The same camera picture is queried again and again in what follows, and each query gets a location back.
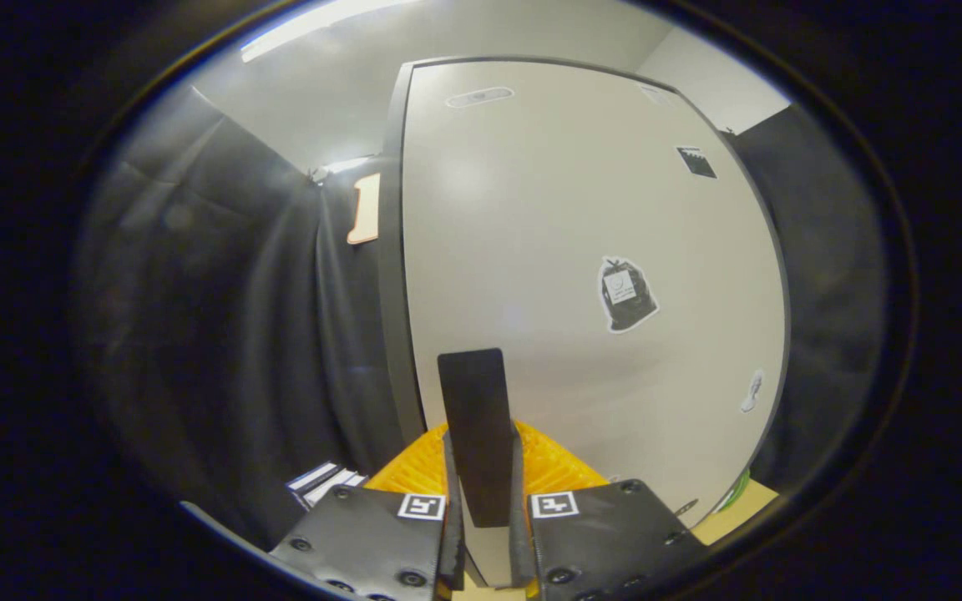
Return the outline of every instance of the trash bag sticker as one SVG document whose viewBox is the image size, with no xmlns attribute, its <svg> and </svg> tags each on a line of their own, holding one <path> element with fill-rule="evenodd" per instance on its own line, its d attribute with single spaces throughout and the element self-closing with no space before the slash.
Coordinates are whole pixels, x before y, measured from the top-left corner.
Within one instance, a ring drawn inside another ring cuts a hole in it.
<svg viewBox="0 0 962 601">
<path fill-rule="evenodd" d="M 685 161 L 685 167 L 688 167 L 691 174 L 702 175 L 705 178 L 718 179 L 718 175 L 715 175 L 715 170 L 711 168 L 711 164 L 707 163 L 707 157 L 703 156 L 703 151 L 696 147 L 675 147 L 678 149 L 678 154 L 682 156 L 682 160 Z"/>
<path fill-rule="evenodd" d="M 604 256 L 600 263 L 600 301 L 610 318 L 611 334 L 633 330 L 660 310 L 645 272 L 621 256 Z"/>
</svg>

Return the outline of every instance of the orange tag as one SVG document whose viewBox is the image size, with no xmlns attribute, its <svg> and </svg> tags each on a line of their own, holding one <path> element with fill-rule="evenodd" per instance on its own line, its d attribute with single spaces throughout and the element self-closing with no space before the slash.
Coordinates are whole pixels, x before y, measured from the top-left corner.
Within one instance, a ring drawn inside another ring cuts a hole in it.
<svg viewBox="0 0 962 601">
<path fill-rule="evenodd" d="M 381 174 L 367 175 L 355 182 L 355 190 L 358 190 L 355 229 L 347 232 L 347 243 L 377 240 L 377 195 L 381 191 Z"/>
</svg>

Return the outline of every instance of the green cable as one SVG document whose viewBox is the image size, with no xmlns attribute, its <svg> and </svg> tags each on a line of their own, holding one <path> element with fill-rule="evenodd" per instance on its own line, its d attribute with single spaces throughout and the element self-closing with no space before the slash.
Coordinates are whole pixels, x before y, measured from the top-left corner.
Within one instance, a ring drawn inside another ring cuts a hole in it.
<svg viewBox="0 0 962 601">
<path fill-rule="evenodd" d="M 748 476 L 749 471 L 747 468 L 745 468 L 744 474 L 741 474 L 740 478 L 737 479 L 737 483 L 733 484 L 733 490 L 730 491 L 730 494 L 726 497 L 726 501 L 722 503 L 722 506 L 719 507 L 715 513 L 719 513 L 719 511 L 725 511 L 726 508 L 733 505 L 733 502 L 735 502 L 738 498 L 741 498 L 741 495 L 745 492 L 745 488 L 748 488 Z"/>
</svg>

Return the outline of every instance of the black fabric backdrop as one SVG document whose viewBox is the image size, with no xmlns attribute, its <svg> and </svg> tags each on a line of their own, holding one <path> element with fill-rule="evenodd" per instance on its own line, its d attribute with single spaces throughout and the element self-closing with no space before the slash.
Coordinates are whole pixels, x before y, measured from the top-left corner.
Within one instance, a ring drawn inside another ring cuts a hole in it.
<svg viewBox="0 0 962 601">
<path fill-rule="evenodd" d="M 788 494 L 865 407 L 885 336 L 885 255 L 867 186 L 803 108 L 727 139 L 771 212 L 786 263 L 789 366 L 752 478 Z"/>
<path fill-rule="evenodd" d="M 78 252 L 104 418 L 161 487 L 261 548 L 302 516 L 287 480 L 329 460 L 372 475 L 404 446 L 372 251 L 342 243 L 352 191 L 184 88 L 108 164 Z"/>
</svg>

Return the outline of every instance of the ceiling light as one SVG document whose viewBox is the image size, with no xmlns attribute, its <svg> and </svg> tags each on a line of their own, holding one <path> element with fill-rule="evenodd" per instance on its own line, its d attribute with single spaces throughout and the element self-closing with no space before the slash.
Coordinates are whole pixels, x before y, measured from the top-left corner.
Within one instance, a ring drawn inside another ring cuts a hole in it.
<svg viewBox="0 0 962 601">
<path fill-rule="evenodd" d="M 332 3 L 323 4 L 312 11 L 305 12 L 289 20 L 289 22 L 263 33 L 260 37 L 252 39 L 251 42 L 240 49 L 240 55 L 245 63 L 250 62 L 282 44 L 300 38 L 312 31 L 331 26 L 331 24 L 343 19 L 377 11 L 379 8 L 416 2 L 417 0 L 333 0 Z"/>
</svg>

